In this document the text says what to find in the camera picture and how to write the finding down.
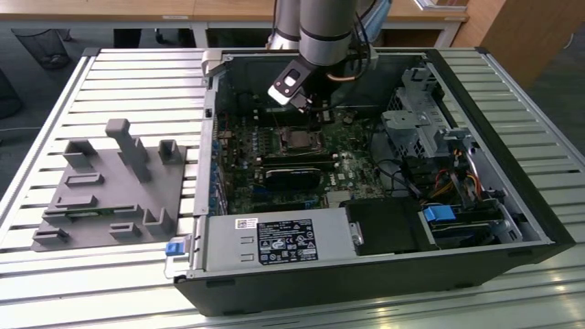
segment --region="gray plastic holder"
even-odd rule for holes
[[[176,235],[187,147],[161,141],[144,147],[130,122],[112,119],[107,135],[120,149],[68,142],[68,161],[34,235],[32,250],[168,241]]]

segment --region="barcode sticker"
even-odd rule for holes
[[[236,230],[243,230],[245,228],[256,228],[257,218],[237,218],[236,219]]]

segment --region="motherboard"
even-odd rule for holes
[[[369,156],[371,121],[351,110],[313,120],[291,125],[296,120],[277,110],[220,118],[229,214],[336,208],[384,196]]]

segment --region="metal bracket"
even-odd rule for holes
[[[201,69],[205,77],[216,75],[223,70],[223,64],[224,59],[221,49],[208,49],[203,52]]]

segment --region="trash bin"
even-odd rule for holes
[[[67,66],[70,56],[55,29],[14,29],[12,33],[44,69]]]
[[[22,108],[22,101],[7,75],[0,70],[0,119],[10,117]]]

